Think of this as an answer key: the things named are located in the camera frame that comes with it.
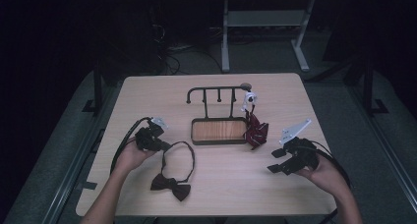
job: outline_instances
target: wire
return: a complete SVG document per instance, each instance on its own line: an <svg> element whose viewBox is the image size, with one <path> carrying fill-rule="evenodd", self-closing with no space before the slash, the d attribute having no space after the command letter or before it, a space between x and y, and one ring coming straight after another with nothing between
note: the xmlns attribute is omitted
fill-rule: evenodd
<svg viewBox="0 0 417 224"><path fill-rule="evenodd" d="M310 142L313 142L315 144L318 144L319 146L321 146L328 153L328 155L330 155L331 157L333 157L333 155L331 154L331 152L324 145L322 145L321 143L319 143L317 141L314 141L314 140L310 140Z"/></svg>
<svg viewBox="0 0 417 224"><path fill-rule="evenodd" d="M245 36L249 36L250 39L247 41L245 40ZM248 44L252 44L253 42L255 42L255 37L253 34L248 33L247 31L242 32L242 34L238 35L238 34L230 34L229 37L229 42L231 45L248 45Z"/></svg>
<svg viewBox="0 0 417 224"><path fill-rule="evenodd" d="M317 152L316 148L311 148L311 147L307 147L307 146L295 146L295 148L302 148L302 149L307 149L307 150Z"/></svg>
<svg viewBox="0 0 417 224"><path fill-rule="evenodd" d="M117 159L120 156L120 153L122 153L123 149L126 147L126 145L128 144L128 139L130 137L130 135L132 134L132 132L142 123L142 121L144 120L148 120L150 121L149 117L145 117L139 121L136 121L136 123L132 126L132 128L129 130L129 132L126 134L126 136L123 138L122 142L120 143L119 147L116 150L116 153L114 154L113 157L113 161L111 162L111 167L110 167L110 174L113 172L114 166L116 165Z"/></svg>
<svg viewBox="0 0 417 224"><path fill-rule="evenodd" d="M173 55L177 55L177 54L186 54L186 53L193 53L193 52L196 52L196 53L201 53L201 54L204 54L204 55L207 55L207 56L209 56L210 57L210 59L212 59L213 61L214 61L214 63L215 63L215 65L217 66L217 68L220 70L220 72L221 72L221 66L220 66L220 64L218 63L218 61L214 58L214 57L212 57L212 55L210 55L209 53L207 53L206 51L202 51L202 50L176 50L176 51L170 51L170 52L168 52L167 53L167 57L169 57L169 58L171 58L171 59L173 59L173 60L175 60L177 63L178 63L178 65L180 66L181 64L180 64L180 61L177 59L177 58L175 58L175 57L173 57ZM186 73L186 72L183 72L183 71L180 71L179 70L179 68L178 68L178 71L176 71L175 72L175 74L177 74L177 73L182 73L182 74L186 74L186 75L190 75L190 73Z"/></svg>
<svg viewBox="0 0 417 224"><path fill-rule="evenodd" d="M183 51L183 50L191 49L193 47L195 47L195 45L182 45L179 47L169 47L168 50L172 52L176 52L176 51Z"/></svg>
<svg viewBox="0 0 417 224"><path fill-rule="evenodd" d="M161 26L161 25L152 25L154 28L160 28L161 30L162 30L162 35L161 35L161 37L159 38L159 40L155 40L156 42L160 42L160 41L162 41L163 40L163 38L165 37L165 28L163 27L163 26Z"/></svg>
<svg viewBox="0 0 417 224"><path fill-rule="evenodd" d="M323 156L324 158L326 158L328 161L330 161L334 167L336 168L336 170L341 174L341 176L343 177L344 181L346 182L347 186L350 188L350 179L349 176L347 175L346 171L344 170L344 168L337 162L337 160L324 153L323 151L317 149L316 153L318 153L319 155ZM332 213L330 213L329 215L326 216L325 219L323 219L322 222L320 222L320 224L325 224L328 223L329 221L332 221L332 218L337 214L337 209L335 209Z"/></svg>
<svg viewBox="0 0 417 224"><path fill-rule="evenodd" d="M216 40L218 37L221 37L223 34L223 28L213 28L213 29L216 29L217 32L214 35L210 36L208 40Z"/></svg>
<svg viewBox="0 0 417 224"><path fill-rule="evenodd" d="M165 75L168 75L168 69L171 72L171 75L176 75L177 73L190 75L189 73L180 70L181 63L177 58L173 57L172 55L166 55L166 57L173 59L177 63L177 68L174 69L168 62L166 62L165 64L167 68L165 71Z"/></svg>

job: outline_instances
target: black bow tie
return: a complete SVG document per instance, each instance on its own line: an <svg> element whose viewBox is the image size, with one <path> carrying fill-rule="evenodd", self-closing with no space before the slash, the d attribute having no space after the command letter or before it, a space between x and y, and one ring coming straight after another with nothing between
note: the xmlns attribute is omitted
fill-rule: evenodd
<svg viewBox="0 0 417 224"><path fill-rule="evenodd" d="M190 185L178 185L178 182L174 178L165 178L159 173L152 181L150 186L151 191L160 191L164 189L172 190L172 193L180 200L184 200L190 193Z"/></svg>

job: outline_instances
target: table leg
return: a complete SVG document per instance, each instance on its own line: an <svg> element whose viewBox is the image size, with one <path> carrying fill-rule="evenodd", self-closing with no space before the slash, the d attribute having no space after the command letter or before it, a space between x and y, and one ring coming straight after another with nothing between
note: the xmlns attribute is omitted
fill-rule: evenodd
<svg viewBox="0 0 417 224"><path fill-rule="evenodd" d="M292 48L294 49L295 56L297 57L298 63L300 65L300 68L304 72L309 72L310 68L307 65L306 58L304 57L303 51L301 50L301 42L304 38L304 33L306 32L307 25L310 20L310 16L312 14L313 6L314 6L315 0L310 0L308 7L306 11L304 12L303 20L301 21L300 25L300 33L298 34L298 37L296 39L292 39Z"/></svg>
<svg viewBox="0 0 417 224"><path fill-rule="evenodd" d="M228 73L230 71L229 66L229 48L227 46L227 19L228 19L228 2L224 1L223 12L223 42L221 43L221 71Z"/></svg>

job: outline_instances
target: maroon bow tie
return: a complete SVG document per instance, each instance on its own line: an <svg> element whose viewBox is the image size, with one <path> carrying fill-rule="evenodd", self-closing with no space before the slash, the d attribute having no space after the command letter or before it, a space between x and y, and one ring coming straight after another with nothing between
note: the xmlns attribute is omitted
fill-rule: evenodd
<svg viewBox="0 0 417 224"><path fill-rule="evenodd" d="M166 166L165 161L165 153L169 148L174 146L177 143L185 143L188 148L190 149L191 156L193 157L193 168L191 169L190 173L188 174L187 178L182 181L177 181L174 178L165 178L162 174L163 168ZM187 195L190 193L191 186L190 185L180 185L180 183L187 183L188 179L190 178L191 174L194 171L194 166L196 165L196 156L194 154L194 150L190 147L190 145L185 141L178 141L170 145L168 149L163 150L162 155L162 167L160 168L160 173L156 175L156 177L152 181L152 185L150 186L151 191L160 191L164 189L170 189L172 193L180 200L184 200Z"/></svg>
<svg viewBox="0 0 417 224"><path fill-rule="evenodd" d="M151 191L160 191L164 189L172 190L172 193L180 200L184 200L190 193L190 185L180 185L174 178L165 178L159 173L152 181Z"/></svg>
<svg viewBox="0 0 417 224"><path fill-rule="evenodd" d="M254 107L252 112L246 110L247 131L243 134L245 141L253 147L252 150L267 142L269 126L268 123L261 124L253 111Z"/></svg>

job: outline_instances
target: cable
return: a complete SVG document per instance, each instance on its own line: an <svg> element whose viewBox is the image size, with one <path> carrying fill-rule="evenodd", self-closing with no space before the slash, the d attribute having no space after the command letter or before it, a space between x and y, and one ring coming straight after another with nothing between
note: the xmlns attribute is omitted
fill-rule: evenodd
<svg viewBox="0 0 417 224"><path fill-rule="evenodd" d="M310 148L307 146L296 146L295 148L302 148L302 149L306 149L306 150L311 150L316 152L317 154L323 156L325 159L327 159L328 161L330 161L334 167L337 169L337 171L340 173L340 175L343 177L344 181L346 182L347 186L350 188L351 184L350 184L350 179L349 176L347 175L347 172L344 170L344 168L338 163L338 161L334 158L334 156L329 152L328 154L316 149L316 148Z"/></svg>
<svg viewBox="0 0 417 224"><path fill-rule="evenodd" d="M120 156L120 153L122 153L123 149L126 147L126 145L128 144L127 141L130 137L130 135L132 134L132 132L142 123L142 121L144 120L150 120L150 118L145 117L139 121L136 121L136 123L132 126L132 128L129 130L129 132L126 134L126 136L123 138L122 142L120 143L119 147L116 150L116 153L114 154L113 157L113 161L111 162L111 167L110 167L110 174L113 172L114 166L116 165L117 159Z"/></svg>
<svg viewBox="0 0 417 224"><path fill-rule="evenodd" d="M337 171L341 174L341 176L344 178L344 181L346 182L347 186L349 188L351 188L349 176L347 175L347 173L343 169L343 167L337 162L337 160L335 158L331 157L330 155L322 152L319 149L317 149L316 153L318 153L319 155L323 156L328 161L330 161L335 166ZM332 213L330 213L325 219L323 219L323 221L320 222L320 224L328 223L336 214L337 214L337 208Z"/></svg>
<svg viewBox="0 0 417 224"><path fill-rule="evenodd" d="M321 146L331 157L333 157L333 155L330 153L330 151L324 146L324 145L322 145L321 143L319 143L319 142L317 142L317 141L314 141L314 140L310 140L310 142L313 142L313 143L315 143L315 144L318 144L319 146Z"/></svg>
<svg viewBox="0 0 417 224"><path fill-rule="evenodd" d="M244 41L245 36L249 36L250 39L247 40L247 41ZM242 43L239 43L239 39L233 40L233 37L239 37L241 39ZM255 37L251 33L248 33L247 31L242 31L242 34L240 34L240 35L231 34L230 37L229 37L229 42L230 42L231 45L248 45L248 44L251 44L251 43L255 42Z"/></svg>
<svg viewBox="0 0 417 224"><path fill-rule="evenodd" d="M212 29L217 29L217 32L214 35L210 36L208 40L216 40L218 37L222 36L223 28L212 28Z"/></svg>
<svg viewBox="0 0 417 224"><path fill-rule="evenodd" d="M171 58L171 59L173 59L173 60L175 60L178 63L178 66L180 66L181 65L180 64L180 61L177 58L173 57L173 55L175 55L175 54L193 53L193 52L205 54L205 55L209 56L210 59L212 59L214 61L215 65L217 66L217 68L221 72L221 66L220 66L220 64L218 63L218 61L214 57L212 57L212 55L210 55L206 51L202 51L202 50L189 50L191 48L194 48L194 46L190 46L190 47L187 47L187 48L184 48L184 49L181 49L181 50L176 50L176 51L168 51L168 53L166 54L166 56L169 57L169 58ZM171 72L172 75L175 75L177 73L182 73L182 74L190 75L190 73L186 73L186 72L180 71L179 70L179 67L177 69L178 69L178 71L176 71L175 73L172 73Z"/></svg>
<svg viewBox="0 0 417 224"><path fill-rule="evenodd" d="M160 43L163 40L163 38L165 37L165 28L163 26L161 26L161 25L152 25L152 26L154 28L160 28L162 30L162 35L159 38L159 40L155 39L156 42Z"/></svg>
<svg viewBox="0 0 417 224"><path fill-rule="evenodd" d="M171 67L171 65L169 65L168 62L166 62L166 67L171 71L171 75L176 75L180 71L180 67L181 67L180 61L177 58L175 58L171 55L166 55L166 57L171 58L175 62L177 62L177 68L175 69L175 71L172 71L173 68Z"/></svg>

